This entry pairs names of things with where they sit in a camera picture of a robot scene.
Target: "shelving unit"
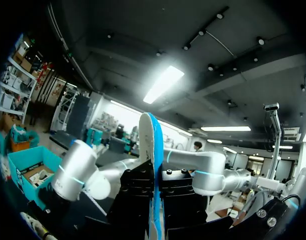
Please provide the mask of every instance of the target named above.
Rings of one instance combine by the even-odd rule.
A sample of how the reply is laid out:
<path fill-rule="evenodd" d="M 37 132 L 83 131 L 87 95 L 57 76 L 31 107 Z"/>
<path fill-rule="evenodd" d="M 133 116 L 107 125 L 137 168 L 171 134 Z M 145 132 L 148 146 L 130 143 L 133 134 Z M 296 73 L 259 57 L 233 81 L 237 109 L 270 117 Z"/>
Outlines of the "shelving unit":
<path fill-rule="evenodd" d="M 32 84 L 32 88 L 31 88 L 31 91 L 30 92 L 22 92 L 20 91 L 19 89 L 16 89 L 10 85 L 7 85 L 3 82 L 0 81 L 0 87 L 4 88 L 4 89 L 7 89 L 13 93 L 16 93 L 22 97 L 25 97 L 25 98 L 28 98 L 27 99 L 27 102 L 24 104 L 23 106 L 23 111 L 16 111 L 16 110 L 12 110 L 12 109 L 7 109 L 7 108 L 4 108 L 2 106 L 0 106 L 0 111 L 1 112 L 6 112 L 6 113 L 10 113 L 10 114 L 16 114 L 18 116 L 22 116 L 22 124 L 24 124 L 24 121 L 25 121 L 25 116 L 27 114 L 27 109 L 28 109 L 28 106 L 29 106 L 29 102 L 31 100 L 31 96 L 32 96 L 32 93 L 34 91 L 34 88 L 35 88 L 35 85 L 37 84 L 37 79 L 36 77 L 34 77 L 32 74 L 30 74 L 29 72 L 27 72 L 23 67 L 21 67 L 17 62 L 15 62 L 11 57 L 8 57 L 7 60 L 15 67 L 17 68 L 18 70 L 20 70 L 23 74 L 25 74 L 26 76 L 28 76 L 34 83 Z"/>

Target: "black pipe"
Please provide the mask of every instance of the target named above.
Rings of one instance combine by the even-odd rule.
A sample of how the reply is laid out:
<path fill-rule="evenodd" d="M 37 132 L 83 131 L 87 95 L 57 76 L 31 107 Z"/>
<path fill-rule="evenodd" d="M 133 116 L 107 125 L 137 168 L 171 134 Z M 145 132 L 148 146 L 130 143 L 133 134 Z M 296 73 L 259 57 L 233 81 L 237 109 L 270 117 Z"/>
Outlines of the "black pipe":
<path fill-rule="evenodd" d="M 47 81 L 47 79 L 48 79 L 48 77 L 49 77 L 49 75 L 50 75 L 50 73 L 51 73 L 51 72 L 52 72 L 52 70 L 48 71 L 47 76 L 46 76 L 46 78 L 45 78 L 45 81 L 43 82 L 42 87 L 41 87 L 41 89 L 40 89 L 40 90 L 39 90 L 39 92 L 38 92 L 38 95 L 37 95 L 36 101 L 38 101 L 38 100 L 39 100 L 39 97 L 40 97 L 41 91 L 42 91 L 42 89 L 43 89 L 43 87 L 44 87 L 44 84 L 45 84 L 45 82 Z"/>
<path fill-rule="evenodd" d="M 53 87 L 54 87 L 54 84 L 57 82 L 57 79 L 58 79 L 58 77 L 59 77 L 59 73 L 54 77 L 54 80 L 53 80 L 53 83 L 50 85 L 50 87 L 49 87 L 49 89 L 48 89 L 48 92 L 47 92 L 47 94 L 46 94 L 46 99 L 45 99 L 45 101 L 44 101 L 44 103 L 46 104 L 47 103 L 47 101 L 48 101 L 48 99 L 49 99 L 49 97 L 50 97 L 50 94 L 51 94 L 51 92 L 52 92 L 52 89 L 53 89 Z"/>
<path fill-rule="evenodd" d="M 52 79 L 52 77 L 53 77 L 54 74 L 56 75 L 56 71 L 55 71 L 55 70 L 54 70 L 54 72 L 52 73 L 52 75 L 49 77 L 49 79 L 48 79 L 48 81 L 47 81 L 47 83 L 46 83 L 46 86 L 45 86 L 45 88 L 44 88 L 44 90 L 43 90 L 43 92 L 42 92 L 42 95 L 41 95 L 41 101 L 40 101 L 40 102 L 43 102 L 43 101 L 44 101 L 45 97 L 44 97 L 44 99 L 42 99 L 42 97 L 43 97 L 43 95 L 44 95 L 44 93 L 45 93 L 45 90 L 48 89 L 49 83 L 51 82 L 51 79 Z"/>

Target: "cable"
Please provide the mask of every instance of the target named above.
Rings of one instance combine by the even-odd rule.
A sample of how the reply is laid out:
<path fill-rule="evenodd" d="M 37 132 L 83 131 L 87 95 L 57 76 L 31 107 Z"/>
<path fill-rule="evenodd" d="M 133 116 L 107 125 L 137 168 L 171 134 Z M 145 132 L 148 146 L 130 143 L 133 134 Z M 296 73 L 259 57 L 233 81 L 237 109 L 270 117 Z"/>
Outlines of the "cable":
<path fill-rule="evenodd" d="M 208 211 L 210 205 L 210 196 L 207 196 L 207 202 L 206 202 L 206 209 L 205 211 Z"/>
<path fill-rule="evenodd" d="M 297 195 L 297 194 L 288 195 L 287 197 L 285 197 L 285 198 L 282 199 L 282 203 L 284 203 L 286 200 L 292 199 L 292 198 L 296 198 L 296 199 L 297 199 L 297 201 L 298 201 L 298 206 L 300 207 L 300 206 L 301 206 L 301 198 L 300 198 L 300 196 Z"/>
<path fill-rule="evenodd" d="M 107 215 L 104 209 L 97 203 L 97 201 L 95 201 L 95 199 L 87 191 L 83 191 L 83 193 L 88 196 L 88 198 L 92 201 L 92 203 L 94 203 L 95 206 L 97 206 L 97 208 L 104 214 L 104 216 Z"/>

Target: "ceiling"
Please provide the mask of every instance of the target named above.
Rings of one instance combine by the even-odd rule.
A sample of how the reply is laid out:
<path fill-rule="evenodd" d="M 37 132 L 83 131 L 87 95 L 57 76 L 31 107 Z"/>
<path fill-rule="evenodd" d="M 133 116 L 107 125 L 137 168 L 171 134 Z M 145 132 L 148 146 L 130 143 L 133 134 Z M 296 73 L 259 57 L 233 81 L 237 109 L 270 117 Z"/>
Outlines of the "ceiling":
<path fill-rule="evenodd" d="M 226 6 L 224 18 L 217 19 Z M 306 55 L 264 1 L 58 0 L 52 9 L 69 51 L 96 92 L 183 129 L 250 126 L 251 132 L 207 133 L 231 146 L 264 148 L 265 104 L 278 102 L 281 124 L 306 132 L 306 91 L 300 87 L 306 89 Z M 183 50 L 212 19 L 209 34 Z M 208 71 L 208 64 L 218 69 Z M 185 75 L 146 104 L 144 96 L 169 65 Z"/>

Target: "spotlight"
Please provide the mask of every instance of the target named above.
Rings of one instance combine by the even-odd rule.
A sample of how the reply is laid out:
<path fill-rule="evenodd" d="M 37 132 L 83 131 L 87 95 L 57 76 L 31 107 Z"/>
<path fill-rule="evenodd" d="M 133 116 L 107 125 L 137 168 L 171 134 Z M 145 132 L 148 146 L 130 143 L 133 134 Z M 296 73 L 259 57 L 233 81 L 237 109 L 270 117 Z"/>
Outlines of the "spotlight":
<path fill-rule="evenodd" d="M 108 39 L 111 39 L 111 38 L 113 38 L 114 37 L 114 33 L 113 32 L 111 32 L 111 33 L 109 33 L 108 35 L 107 35 L 107 38 Z"/>
<path fill-rule="evenodd" d="M 224 15 L 223 15 L 222 13 L 218 13 L 218 14 L 216 14 L 216 17 L 217 17 L 218 19 L 223 19 L 223 18 L 224 18 Z"/>
<path fill-rule="evenodd" d="M 204 31 L 204 30 L 198 31 L 198 35 L 200 35 L 200 36 L 204 36 L 204 34 L 205 34 L 205 31 Z"/>
<path fill-rule="evenodd" d="M 190 48 L 191 48 L 191 44 L 186 44 L 186 45 L 183 47 L 183 49 L 184 49 L 185 51 L 189 50 Z"/>
<path fill-rule="evenodd" d="M 264 44 L 265 44 L 264 39 L 263 39 L 262 37 L 260 37 L 260 36 L 256 37 L 256 41 L 257 41 L 258 44 L 260 44 L 260 45 L 264 45 Z"/>
<path fill-rule="evenodd" d="M 209 70 L 209 71 L 213 71 L 214 69 L 215 69 L 215 66 L 213 65 L 213 64 L 209 64 L 209 65 L 207 65 L 207 69 Z"/>

